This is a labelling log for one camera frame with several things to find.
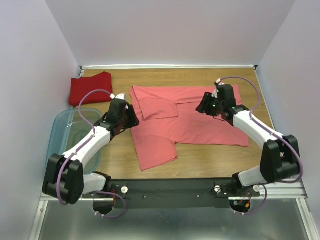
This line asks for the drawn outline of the pink t shirt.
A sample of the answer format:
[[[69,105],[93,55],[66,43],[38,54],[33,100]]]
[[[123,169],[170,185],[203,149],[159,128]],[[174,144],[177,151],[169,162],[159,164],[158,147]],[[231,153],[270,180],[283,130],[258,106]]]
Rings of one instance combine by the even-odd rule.
[[[178,157],[176,144],[249,146],[248,136],[221,117],[196,111],[212,86],[132,86],[139,125],[132,128],[139,166],[155,168]]]

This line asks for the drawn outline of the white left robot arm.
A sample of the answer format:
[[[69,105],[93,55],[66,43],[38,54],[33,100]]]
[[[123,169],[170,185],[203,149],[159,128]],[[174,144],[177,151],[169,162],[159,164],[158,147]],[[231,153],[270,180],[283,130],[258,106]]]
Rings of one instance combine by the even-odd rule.
[[[109,110],[77,145],[63,154],[53,154],[44,175],[42,192],[62,204],[75,204],[82,195],[95,192],[104,198],[111,191],[111,177],[99,172],[84,173],[94,155],[114,137],[139,125],[134,108],[118,94],[111,100]]]

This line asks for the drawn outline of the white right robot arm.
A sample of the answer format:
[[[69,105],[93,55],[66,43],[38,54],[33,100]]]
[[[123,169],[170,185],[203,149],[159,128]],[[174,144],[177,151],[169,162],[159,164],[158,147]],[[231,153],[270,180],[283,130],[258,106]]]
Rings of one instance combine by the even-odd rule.
[[[282,135],[271,129],[246,106],[238,104],[231,85],[217,85],[213,93],[205,92],[196,111],[211,117],[222,117],[231,126],[243,131],[262,150],[258,166],[232,175],[227,189],[234,195],[241,196],[254,185],[291,183],[293,177],[301,177],[303,167],[298,140],[293,135]]]

